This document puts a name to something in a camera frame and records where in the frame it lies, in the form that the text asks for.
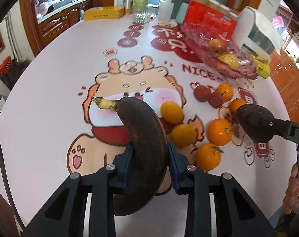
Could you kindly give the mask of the right hand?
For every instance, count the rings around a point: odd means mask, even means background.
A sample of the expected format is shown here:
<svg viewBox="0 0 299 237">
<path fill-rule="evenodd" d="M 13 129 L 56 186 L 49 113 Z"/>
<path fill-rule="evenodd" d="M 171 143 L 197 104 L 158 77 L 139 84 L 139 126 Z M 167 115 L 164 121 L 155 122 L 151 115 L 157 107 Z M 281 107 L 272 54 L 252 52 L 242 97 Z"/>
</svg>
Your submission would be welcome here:
<svg viewBox="0 0 299 237">
<path fill-rule="evenodd" d="M 284 214 L 290 214 L 294 209 L 299 207 L 299 180 L 297 179 L 298 172 L 298 165 L 295 163 L 292 166 L 289 185 L 283 199 L 282 209 Z"/>
</svg>

